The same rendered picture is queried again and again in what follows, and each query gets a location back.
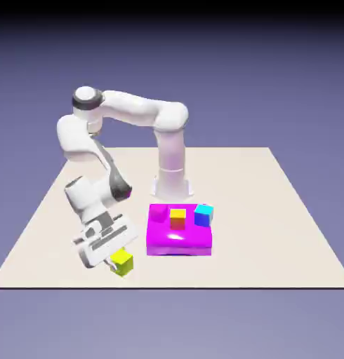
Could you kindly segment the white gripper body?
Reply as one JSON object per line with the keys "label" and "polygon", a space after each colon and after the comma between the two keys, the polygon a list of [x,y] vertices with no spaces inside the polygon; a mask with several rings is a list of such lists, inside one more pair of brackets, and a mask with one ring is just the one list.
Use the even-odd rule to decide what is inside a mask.
{"label": "white gripper body", "polygon": [[138,232],[126,215],[99,215],[73,240],[86,268],[111,262],[110,256],[134,241]]}

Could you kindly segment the small orange cube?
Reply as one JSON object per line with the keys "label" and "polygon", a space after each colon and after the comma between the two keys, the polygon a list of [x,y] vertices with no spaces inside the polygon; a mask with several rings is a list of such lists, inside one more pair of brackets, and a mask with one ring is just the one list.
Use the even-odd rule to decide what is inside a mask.
{"label": "small orange cube", "polygon": [[169,217],[170,217],[170,228],[172,230],[185,229],[186,209],[171,208]]}

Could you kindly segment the small blue cube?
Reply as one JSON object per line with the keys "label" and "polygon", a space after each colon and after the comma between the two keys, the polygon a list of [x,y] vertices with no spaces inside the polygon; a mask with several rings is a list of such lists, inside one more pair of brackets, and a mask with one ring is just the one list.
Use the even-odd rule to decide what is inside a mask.
{"label": "small blue cube", "polygon": [[198,204],[194,209],[194,224],[197,226],[210,227],[213,220],[213,206]]}

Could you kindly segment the small magenta cube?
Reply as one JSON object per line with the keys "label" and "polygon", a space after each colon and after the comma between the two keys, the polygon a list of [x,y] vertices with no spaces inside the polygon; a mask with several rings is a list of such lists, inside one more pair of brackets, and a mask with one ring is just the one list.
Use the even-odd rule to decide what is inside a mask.
{"label": "small magenta cube", "polygon": [[149,220],[153,222],[164,222],[168,214],[168,205],[165,203],[151,203],[149,209]]}

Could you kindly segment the small yellow-green cube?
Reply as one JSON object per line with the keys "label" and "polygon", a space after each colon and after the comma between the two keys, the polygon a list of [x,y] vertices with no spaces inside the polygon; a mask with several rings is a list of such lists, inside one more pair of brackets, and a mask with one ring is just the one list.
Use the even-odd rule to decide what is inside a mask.
{"label": "small yellow-green cube", "polygon": [[112,254],[110,260],[117,266],[117,270],[113,272],[121,277],[133,270],[133,255],[127,252],[125,248],[121,248]]}

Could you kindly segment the large magenta box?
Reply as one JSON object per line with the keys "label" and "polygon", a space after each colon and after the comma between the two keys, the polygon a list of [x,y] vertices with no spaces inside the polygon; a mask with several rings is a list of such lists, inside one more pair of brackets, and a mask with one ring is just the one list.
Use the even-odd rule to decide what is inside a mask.
{"label": "large magenta box", "polygon": [[[164,222],[147,221],[146,250],[149,256],[187,255],[210,256],[212,253],[213,234],[210,227],[194,224],[194,209],[197,203],[165,203],[168,214]],[[170,228],[170,209],[186,209],[184,230]]]}

